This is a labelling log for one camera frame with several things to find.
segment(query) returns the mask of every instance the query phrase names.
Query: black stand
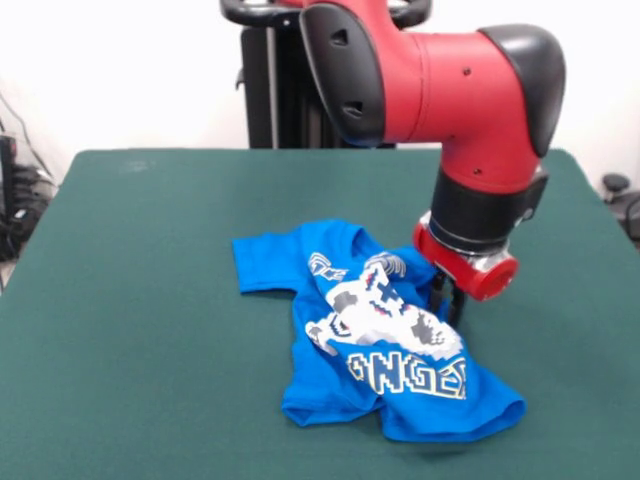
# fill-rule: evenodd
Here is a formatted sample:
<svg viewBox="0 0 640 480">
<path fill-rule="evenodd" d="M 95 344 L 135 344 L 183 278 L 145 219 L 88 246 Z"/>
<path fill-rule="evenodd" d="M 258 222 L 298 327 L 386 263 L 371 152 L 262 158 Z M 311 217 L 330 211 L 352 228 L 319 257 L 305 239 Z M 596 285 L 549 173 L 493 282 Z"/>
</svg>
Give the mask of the black stand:
<svg viewBox="0 0 640 480">
<path fill-rule="evenodd" d="M 322 105 L 299 30 L 300 10 L 273 1 L 220 2 L 225 17 L 245 26 L 238 84 L 245 89 L 250 148 L 357 148 L 340 137 Z M 418 25 L 430 13 L 431 0 L 390 9 L 398 28 Z"/>
</svg>

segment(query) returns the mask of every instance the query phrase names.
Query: black chair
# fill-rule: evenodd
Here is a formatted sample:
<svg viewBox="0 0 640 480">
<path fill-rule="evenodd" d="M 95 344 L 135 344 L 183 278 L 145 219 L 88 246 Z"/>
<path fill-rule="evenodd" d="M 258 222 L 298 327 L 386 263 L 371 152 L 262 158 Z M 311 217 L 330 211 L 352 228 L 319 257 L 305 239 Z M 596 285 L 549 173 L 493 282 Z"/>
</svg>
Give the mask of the black chair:
<svg viewBox="0 0 640 480">
<path fill-rule="evenodd" d="M 602 178 L 607 191 L 605 203 L 640 250 L 640 190 L 627 191 L 631 182 L 624 175 L 609 173 Z"/>
</svg>

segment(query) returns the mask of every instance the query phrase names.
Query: graphic print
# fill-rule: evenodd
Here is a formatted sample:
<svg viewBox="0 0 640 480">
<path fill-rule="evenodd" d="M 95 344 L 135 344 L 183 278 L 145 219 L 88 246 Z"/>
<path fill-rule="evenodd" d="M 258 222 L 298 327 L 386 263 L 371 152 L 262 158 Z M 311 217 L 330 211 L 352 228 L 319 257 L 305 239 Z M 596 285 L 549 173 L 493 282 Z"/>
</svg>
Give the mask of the graphic print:
<svg viewBox="0 0 640 480">
<path fill-rule="evenodd" d="M 309 258 L 309 270 L 314 276 L 321 276 L 330 281 L 341 282 L 347 274 L 347 270 L 332 268 L 331 262 L 321 253 L 314 253 Z"/>
<path fill-rule="evenodd" d="M 379 261 L 370 263 L 357 280 L 332 288 L 326 300 L 333 312 L 306 325 L 311 340 L 331 355 L 336 355 L 331 340 L 356 345 L 384 340 L 434 360 L 460 353 L 462 340 L 455 330 L 430 312 L 405 303 L 383 268 Z"/>
</svg>

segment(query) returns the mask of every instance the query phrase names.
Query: t-shirt sleeve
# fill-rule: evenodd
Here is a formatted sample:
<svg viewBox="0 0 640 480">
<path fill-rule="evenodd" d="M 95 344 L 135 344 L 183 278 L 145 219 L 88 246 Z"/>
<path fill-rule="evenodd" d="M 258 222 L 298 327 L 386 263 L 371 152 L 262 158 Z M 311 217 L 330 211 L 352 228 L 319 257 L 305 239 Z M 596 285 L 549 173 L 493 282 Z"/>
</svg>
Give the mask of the t-shirt sleeve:
<svg viewBox="0 0 640 480">
<path fill-rule="evenodd" d="M 233 240 L 233 256 L 242 293 L 286 289 L 298 291 L 309 273 L 300 229 Z"/>
</svg>

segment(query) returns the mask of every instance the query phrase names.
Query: black cable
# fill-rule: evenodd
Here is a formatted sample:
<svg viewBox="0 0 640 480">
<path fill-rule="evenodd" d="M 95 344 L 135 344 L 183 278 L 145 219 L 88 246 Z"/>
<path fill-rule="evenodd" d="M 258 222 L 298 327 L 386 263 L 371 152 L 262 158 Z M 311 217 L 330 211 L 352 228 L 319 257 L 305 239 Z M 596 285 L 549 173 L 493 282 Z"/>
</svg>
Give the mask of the black cable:
<svg viewBox="0 0 640 480">
<path fill-rule="evenodd" d="M 4 95 L 2 94 L 2 92 L 0 92 L 0 101 L 2 101 L 4 106 L 7 107 L 7 110 L 9 110 L 11 115 L 13 115 L 15 117 L 15 119 L 18 121 L 18 123 L 20 123 L 20 125 L 22 126 L 22 134 L 24 136 L 24 140 L 25 140 L 27 146 L 29 147 L 29 150 L 31 150 L 31 153 L 35 157 L 36 161 L 40 164 L 40 166 L 47 173 L 47 175 L 49 175 L 49 178 L 53 178 L 53 175 L 51 174 L 51 171 L 49 170 L 47 165 L 44 163 L 44 160 L 42 160 L 42 157 L 40 157 L 40 155 L 38 155 L 38 153 L 35 151 L 35 149 L 31 145 L 31 139 L 29 138 L 29 132 L 27 131 L 27 125 L 24 123 L 24 120 L 22 119 L 22 117 L 20 115 L 18 115 L 17 112 L 13 108 L 11 108 L 11 105 L 9 105 L 9 102 L 7 102 L 7 99 L 4 98 Z"/>
</svg>

